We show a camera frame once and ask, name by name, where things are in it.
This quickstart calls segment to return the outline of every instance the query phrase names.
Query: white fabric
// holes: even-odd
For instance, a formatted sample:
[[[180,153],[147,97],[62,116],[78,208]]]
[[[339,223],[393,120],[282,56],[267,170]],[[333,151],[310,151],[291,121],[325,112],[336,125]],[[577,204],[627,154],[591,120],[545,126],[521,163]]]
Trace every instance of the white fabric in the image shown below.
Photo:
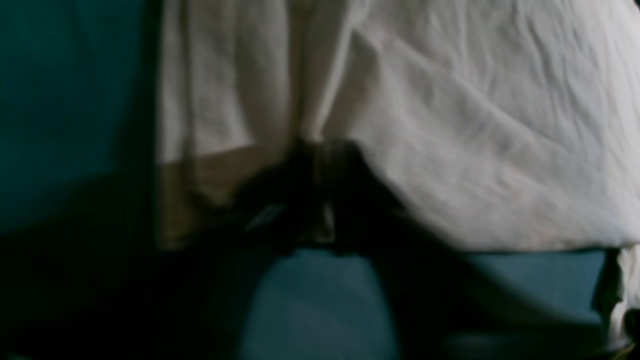
[[[611,314],[609,337],[613,348],[620,348],[628,343],[628,336],[624,328],[625,311],[640,309],[640,246],[634,245],[622,249],[618,256],[621,268],[621,302],[616,304]]]
[[[235,187],[206,158],[254,149],[228,185],[296,137],[350,138],[461,250],[640,240],[632,0],[166,3],[160,162],[186,138],[209,201]]]

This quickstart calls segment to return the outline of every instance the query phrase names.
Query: teal wall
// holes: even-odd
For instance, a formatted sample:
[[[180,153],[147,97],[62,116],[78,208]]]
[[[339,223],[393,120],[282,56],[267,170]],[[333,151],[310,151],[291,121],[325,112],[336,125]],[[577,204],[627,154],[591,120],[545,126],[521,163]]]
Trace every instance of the teal wall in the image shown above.
[[[0,332],[89,303],[151,249],[160,7],[0,1]]]

